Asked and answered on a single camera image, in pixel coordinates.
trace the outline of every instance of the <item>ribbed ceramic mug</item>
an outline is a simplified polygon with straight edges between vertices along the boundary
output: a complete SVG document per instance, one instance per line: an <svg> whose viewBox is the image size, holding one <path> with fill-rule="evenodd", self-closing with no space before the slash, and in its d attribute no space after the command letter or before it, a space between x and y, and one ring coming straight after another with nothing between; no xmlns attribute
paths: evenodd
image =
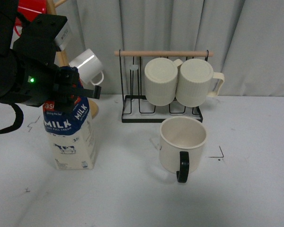
<svg viewBox="0 0 284 227"><path fill-rule="evenodd" d="M175 116L160 126L160 162L165 169L177 174L177 181L185 183L188 173L200 163L207 133L198 120Z"/></svg>
<svg viewBox="0 0 284 227"><path fill-rule="evenodd" d="M209 91L212 79L219 80L215 91ZM184 106L199 106L207 96L218 96L224 80L224 74L214 72L207 61L189 59L180 68L176 99Z"/></svg>
<svg viewBox="0 0 284 227"><path fill-rule="evenodd" d="M176 95L180 59L155 58L147 63L145 73L145 96L153 105L170 104Z"/></svg>

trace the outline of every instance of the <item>mug handle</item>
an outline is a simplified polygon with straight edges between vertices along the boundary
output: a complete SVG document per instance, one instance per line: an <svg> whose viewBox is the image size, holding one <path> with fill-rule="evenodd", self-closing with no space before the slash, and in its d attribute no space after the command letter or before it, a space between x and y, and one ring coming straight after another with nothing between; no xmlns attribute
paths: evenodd
<svg viewBox="0 0 284 227"><path fill-rule="evenodd" d="M101 79L98 83L94 83L93 81L91 81L91 84L92 84L92 85L96 86L96 85L99 85L99 84L101 84L101 83L103 82L103 80L104 80L103 71L101 71L101 74L102 74L102 79Z"/></svg>
<svg viewBox="0 0 284 227"><path fill-rule="evenodd" d="M180 171L177 171L177 181L186 183L189 172L189 153L180 151Z"/></svg>
<svg viewBox="0 0 284 227"><path fill-rule="evenodd" d="M216 89L216 91L208 92L207 96L209 96L209 97L216 97L216 96L218 96L219 91L220 91L220 89L221 89L221 87L222 87L222 85L224 84L224 81L225 81L224 74L220 73L220 72L214 72L213 73L213 79L218 79L220 81L219 81L218 88Z"/></svg>

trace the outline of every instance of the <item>black cable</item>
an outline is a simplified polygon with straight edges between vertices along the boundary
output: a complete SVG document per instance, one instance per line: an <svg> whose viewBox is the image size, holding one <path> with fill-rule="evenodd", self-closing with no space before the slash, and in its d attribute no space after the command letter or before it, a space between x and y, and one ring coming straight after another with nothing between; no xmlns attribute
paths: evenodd
<svg viewBox="0 0 284 227"><path fill-rule="evenodd" d="M21 21L22 27L25 28L29 26L30 21L20 12L17 12L17 17Z"/></svg>

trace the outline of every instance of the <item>wooden dowel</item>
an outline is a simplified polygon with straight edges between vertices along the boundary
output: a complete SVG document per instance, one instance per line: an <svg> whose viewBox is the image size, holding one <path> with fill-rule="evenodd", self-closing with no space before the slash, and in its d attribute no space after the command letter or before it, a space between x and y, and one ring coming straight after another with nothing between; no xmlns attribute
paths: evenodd
<svg viewBox="0 0 284 227"><path fill-rule="evenodd" d="M56 7L55 7L53 0L46 0L46 11L47 11L48 14L57 15ZM61 52L57 52L57 58L58 58L58 62L59 62L60 66L68 66L69 65L65 50L61 51Z"/></svg>
<svg viewBox="0 0 284 227"><path fill-rule="evenodd" d="M60 0L58 2L55 3L55 8L57 8L58 6L62 5L63 3L65 3L67 0Z"/></svg>
<svg viewBox="0 0 284 227"><path fill-rule="evenodd" d="M46 0L46 11L48 14L57 15L53 0Z"/></svg>
<svg viewBox="0 0 284 227"><path fill-rule="evenodd" d="M124 57L213 57L213 52L209 51L115 51L115 56Z"/></svg>

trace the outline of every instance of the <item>blue milk label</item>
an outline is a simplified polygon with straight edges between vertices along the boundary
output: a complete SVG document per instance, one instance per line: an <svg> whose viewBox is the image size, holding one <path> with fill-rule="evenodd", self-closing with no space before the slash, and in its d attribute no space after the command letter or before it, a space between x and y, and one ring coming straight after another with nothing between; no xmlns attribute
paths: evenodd
<svg viewBox="0 0 284 227"><path fill-rule="evenodd" d="M78 97L71 113L63 113L43 108L44 127L49 133L70 136L77 132L89 113L89 102L85 97Z"/></svg>

